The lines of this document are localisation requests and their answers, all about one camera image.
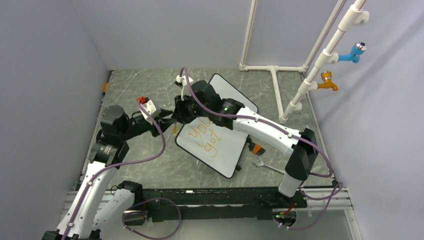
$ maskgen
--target red cap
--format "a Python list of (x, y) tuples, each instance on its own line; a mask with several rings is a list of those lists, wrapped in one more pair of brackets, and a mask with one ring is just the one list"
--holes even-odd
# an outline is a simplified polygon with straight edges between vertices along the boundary
[(148, 97), (141, 96), (141, 97), (137, 98), (137, 102), (139, 102), (141, 104), (145, 104), (148, 101), (149, 101), (149, 98)]

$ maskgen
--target faucet handle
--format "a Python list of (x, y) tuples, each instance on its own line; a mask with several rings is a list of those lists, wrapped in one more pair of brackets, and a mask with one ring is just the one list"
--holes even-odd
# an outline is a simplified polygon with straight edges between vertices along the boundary
[(332, 79), (332, 73), (331, 71), (323, 71), (321, 73), (321, 79), (324, 81), (324, 83), (318, 83), (319, 89), (332, 89), (333, 91), (339, 90), (337, 85), (335, 85), (331, 79)]

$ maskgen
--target blue faucet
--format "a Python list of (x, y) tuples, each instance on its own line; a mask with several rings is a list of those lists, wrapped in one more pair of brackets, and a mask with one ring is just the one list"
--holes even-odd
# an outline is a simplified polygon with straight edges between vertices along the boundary
[(362, 55), (365, 50), (367, 50), (367, 47), (365, 45), (365, 43), (363, 42), (357, 42), (355, 43), (355, 45), (352, 47), (352, 50), (350, 51), (349, 54), (346, 55), (338, 55), (338, 61), (352, 61), (354, 64), (359, 63), (360, 60), (360, 55)]

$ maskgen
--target white wall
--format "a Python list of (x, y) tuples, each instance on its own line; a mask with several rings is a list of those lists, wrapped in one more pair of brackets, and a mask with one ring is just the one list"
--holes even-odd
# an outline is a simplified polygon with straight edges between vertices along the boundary
[[(258, 0), (246, 63), (303, 65), (336, 2)], [(251, 6), (251, 0), (71, 3), (110, 69), (238, 68)]]
[(369, 23), (353, 27), (335, 51), (348, 53), (356, 41), (368, 50), (358, 64), (327, 65), (339, 90), (320, 89), (312, 101), (364, 239), (422, 239), (423, 2), (374, 0), (364, 9)]
[(68, 0), (0, 1), (0, 233), (55, 230), (108, 70)]

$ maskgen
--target orange faucet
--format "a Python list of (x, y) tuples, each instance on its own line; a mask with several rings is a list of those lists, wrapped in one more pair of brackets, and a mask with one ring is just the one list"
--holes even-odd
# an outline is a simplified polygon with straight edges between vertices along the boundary
[(324, 83), (318, 83), (319, 89), (332, 89), (333, 91), (337, 91), (339, 88), (331, 81), (332, 74), (331, 71), (323, 71), (321, 73), (321, 79)]

